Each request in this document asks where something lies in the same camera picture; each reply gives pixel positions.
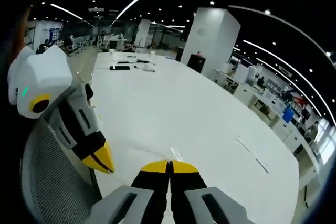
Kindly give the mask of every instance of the person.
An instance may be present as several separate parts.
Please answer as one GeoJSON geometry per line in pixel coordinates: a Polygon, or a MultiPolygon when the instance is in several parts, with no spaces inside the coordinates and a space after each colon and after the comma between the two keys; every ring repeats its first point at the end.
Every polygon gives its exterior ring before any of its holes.
{"type": "Polygon", "coordinates": [[[304,139],[309,144],[315,140],[318,133],[319,133],[319,121],[315,121],[314,124],[307,129],[306,133],[304,134],[304,139]]]}
{"type": "Polygon", "coordinates": [[[265,81],[264,81],[264,77],[262,76],[258,81],[257,81],[257,85],[259,86],[259,87],[263,87],[264,86],[264,83],[265,83],[265,81]]]}

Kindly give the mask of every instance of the office desk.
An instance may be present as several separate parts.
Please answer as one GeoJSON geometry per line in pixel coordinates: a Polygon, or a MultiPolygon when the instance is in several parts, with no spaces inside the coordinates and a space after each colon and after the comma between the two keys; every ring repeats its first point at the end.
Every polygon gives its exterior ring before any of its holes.
{"type": "Polygon", "coordinates": [[[105,45],[105,49],[108,49],[108,45],[111,41],[117,41],[117,48],[116,50],[123,50],[124,49],[124,41],[127,41],[126,39],[119,39],[119,36],[104,36],[103,40],[107,41],[105,45]]]}
{"type": "MultiPolygon", "coordinates": [[[[144,60],[149,56],[115,54],[128,61],[134,59],[126,58],[129,55],[144,60]]],[[[114,174],[96,172],[102,196],[130,185],[149,162],[177,159],[197,167],[207,186],[218,187],[243,205],[254,223],[290,223],[299,171],[283,142],[203,75],[165,57],[156,61],[155,73],[133,65],[129,71],[110,71],[115,62],[109,53],[98,54],[91,104],[116,168],[114,174]]],[[[174,223],[169,203],[163,223],[174,223]]]]}

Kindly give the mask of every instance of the black ceiling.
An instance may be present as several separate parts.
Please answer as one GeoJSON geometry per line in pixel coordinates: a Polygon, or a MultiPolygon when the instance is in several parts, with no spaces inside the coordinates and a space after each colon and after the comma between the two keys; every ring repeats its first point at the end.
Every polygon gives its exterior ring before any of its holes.
{"type": "MultiPolygon", "coordinates": [[[[109,10],[115,9],[120,12],[133,0],[95,0],[95,3],[92,0],[44,1],[46,2],[44,5],[37,3],[33,7],[30,19],[45,20],[48,17],[48,20],[55,20],[55,18],[70,22],[78,20],[51,7],[50,3],[54,3],[95,24],[94,20],[97,19],[94,16],[97,14],[96,12],[89,12],[88,8],[104,8],[104,12],[100,12],[99,15],[113,21],[115,16],[108,15],[112,14],[109,10]]],[[[278,20],[247,10],[228,7],[229,5],[236,5],[260,11],[269,9],[273,15],[300,28],[325,51],[333,52],[336,51],[334,3],[334,0],[139,0],[120,17],[120,20],[129,21],[132,19],[134,21],[134,18],[136,18],[135,21],[137,22],[142,15],[142,18],[160,23],[163,20],[165,25],[186,26],[183,30],[184,34],[187,35],[192,25],[193,13],[197,11],[198,7],[227,8],[242,26],[237,41],[241,52],[245,51],[251,57],[258,56],[271,65],[278,63],[284,66],[283,63],[269,54],[243,42],[243,40],[248,40],[291,64],[318,89],[336,117],[336,103],[332,103],[332,99],[336,99],[336,70],[322,51],[301,33],[278,20]],[[210,1],[214,1],[215,5],[211,6],[210,1]]],[[[312,101],[322,114],[329,114],[321,99],[302,78],[294,75],[293,79],[298,79],[298,86],[307,95],[314,96],[312,101]]]]}

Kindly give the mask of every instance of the ceiling light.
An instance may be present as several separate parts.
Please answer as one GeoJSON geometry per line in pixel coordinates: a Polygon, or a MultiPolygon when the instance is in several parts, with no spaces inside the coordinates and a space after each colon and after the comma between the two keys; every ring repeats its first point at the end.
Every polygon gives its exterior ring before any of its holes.
{"type": "Polygon", "coordinates": [[[120,16],[123,15],[124,12],[126,12],[128,10],[128,8],[130,8],[132,5],[134,5],[137,1],[139,1],[139,0],[133,0],[130,4],[128,4],[128,6],[126,6],[125,9],[122,10],[121,13],[119,13],[119,15],[116,17],[116,19],[120,18],[120,16]]]}
{"type": "MultiPolygon", "coordinates": [[[[297,86],[295,85],[294,82],[292,82],[287,76],[285,76],[284,74],[282,74],[280,71],[278,71],[277,69],[275,69],[274,67],[272,67],[271,65],[267,64],[266,62],[264,62],[263,60],[260,60],[259,58],[257,58],[257,60],[259,60],[260,62],[264,63],[266,66],[268,66],[269,68],[273,69],[275,72],[277,72],[278,74],[280,74],[282,77],[284,77],[288,82],[292,83],[294,87],[297,88],[297,90],[299,90],[302,94],[304,94],[304,96],[307,98],[307,100],[312,104],[312,106],[315,106],[315,104],[309,99],[309,97],[297,86]]],[[[321,113],[316,109],[317,113],[319,114],[320,117],[322,117],[321,113]]]]}
{"type": "Polygon", "coordinates": [[[185,26],[173,26],[173,25],[171,25],[171,26],[169,26],[169,27],[175,27],[175,28],[185,28],[185,26]]]}
{"type": "Polygon", "coordinates": [[[55,4],[50,4],[51,6],[55,7],[55,8],[58,8],[60,10],[63,10],[64,12],[68,13],[68,14],[71,14],[72,16],[75,16],[76,18],[79,18],[80,20],[83,20],[81,17],[77,16],[76,14],[73,14],[72,12],[58,6],[58,5],[55,5],[55,4]]]}
{"type": "Polygon", "coordinates": [[[335,117],[333,116],[327,102],[324,100],[324,98],[322,97],[322,95],[317,91],[317,89],[307,80],[306,77],[304,77],[298,70],[296,70],[294,67],[292,67],[290,64],[288,64],[287,62],[285,62],[284,60],[282,60],[281,58],[279,58],[278,56],[276,56],[275,54],[272,54],[270,51],[267,51],[266,49],[262,48],[262,47],[259,47],[251,42],[248,42],[246,40],[244,40],[245,43],[248,43],[252,46],[255,46],[265,52],[267,52],[268,54],[272,55],[273,57],[277,58],[278,60],[280,60],[281,62],[283,62],[285,65],[287,65],[289,68],[291,68],[294,72],[296,72],[303,80],[305,80],[306,83],[308,83],[308,85],[315,91],[315,93],[318,95],[318,97],[321,99],[321,101],[323,102],[324,106],[327,108],[333,122],[334,122],[334,125],[336,125],[336,120],[335,120],[335,117]]]}

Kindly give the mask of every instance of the smartphone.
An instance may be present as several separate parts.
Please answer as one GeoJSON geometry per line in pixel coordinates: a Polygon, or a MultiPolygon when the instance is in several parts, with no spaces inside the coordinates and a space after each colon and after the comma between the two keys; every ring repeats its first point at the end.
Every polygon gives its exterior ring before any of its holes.
{"type": "Polygon", "coordinates": [[[110,70],[130,70],[130,66],[110,66],[110,70]]]}

